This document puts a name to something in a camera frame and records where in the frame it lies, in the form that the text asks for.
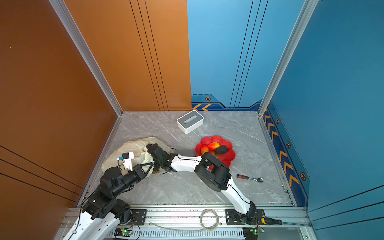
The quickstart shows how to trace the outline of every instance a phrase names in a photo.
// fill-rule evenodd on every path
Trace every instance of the red fruit plate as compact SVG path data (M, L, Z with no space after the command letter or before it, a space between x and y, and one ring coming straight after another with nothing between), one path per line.
M224 140L220 136L213 136L213 137L205 137L203 138L199 144L195 147L195 152L198 156L201 156L201 146L202 145L208 145L212 142L218 142L220 146L226 146L228 148L228 152L222 155L218 156L218 159L222 161L225 165L228 167L231 166L231 162L235 159L236 154L235 151L232 149L232 143L228 140Z

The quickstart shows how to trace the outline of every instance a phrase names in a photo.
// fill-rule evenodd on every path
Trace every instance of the white tissue box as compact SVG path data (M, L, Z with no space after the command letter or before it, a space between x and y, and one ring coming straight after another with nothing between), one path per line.
M177 125L185 133L188 134L196 128L203 125L204 117L195 110L190 111L186 115L177 119Z

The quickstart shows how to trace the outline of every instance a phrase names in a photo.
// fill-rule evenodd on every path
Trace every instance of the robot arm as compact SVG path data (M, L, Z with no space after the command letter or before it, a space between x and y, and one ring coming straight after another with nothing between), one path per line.
M111 167L105 171L100 178L100 184L89 196L64 240L102 240L118 224L129 223L132 216L131 207L116 197L132 190L135 183L147 176L152 166L154 171L158 171L161 167L167 172L196 173L209 188L222 192L230 200L241 221L252 224L256 209L254 203L241 193L233 182L229 168L216 157L210 153L198 157L168 154L157 144L148 144L147 149L154 158L154 163L138 164L126 175L122 175L118 167ZM147 165L150 166L144 172L142 167Z
M198 157L168 154L157 144L148 144L147 149L154 158L154 170L161 167L167 172L195 172L209 188L222 192L228 198L243 222L252 224L255 219L256 206L238 189L229 173L229 168L215 156L207 152Z

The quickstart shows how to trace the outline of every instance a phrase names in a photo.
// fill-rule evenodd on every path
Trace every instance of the orange wall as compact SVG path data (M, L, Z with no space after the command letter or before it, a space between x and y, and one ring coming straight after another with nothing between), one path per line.
M117 116L48 0L1 1L0 19L0 238L49 240Z
M190 110L186 0L65 0L124 111Z

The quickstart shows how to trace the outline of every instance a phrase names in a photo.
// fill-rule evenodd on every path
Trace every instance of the orange chevron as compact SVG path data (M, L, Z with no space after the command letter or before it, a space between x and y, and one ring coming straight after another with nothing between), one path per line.
M274 135L279 136L279 135L277 134L277 132L272 131L272 142L273 142L273 136L274 136Z
M281 162L281 156L282 156L282 155L288 157L287 154L286 154L285 152L283 152L283 151L280 150L280 162Z
M289 175L289 186L292 187L292 180L294 180L295 182L297 182L297 184L300 184L299 183L299 180L297 180L297 178L295 178L294 176L292 176L291 174Z
M271 118L271 116L268 116L268 115L265 116L265 125L266 125L266 119L267 119L267 118Z
M208 111L208 110L207 110L207 107L209 107L209 106L211 106L211 105L212 105L212 104L208 104L207 106L203 107L203 110L204 110L204 111Z
M271 126L274 127L273 123L268 123L268 132L271 132Z
M285 174L287 174L287 167L289 167L290 169L293 170L293 167L291 164L288 164L287 162L284 162L284 172Z
M198 107L200 107L201 106L201 104L198 104L198 105L196 105L194 108L192 108L193 110L195 110L195 111L197 111L197 108Z

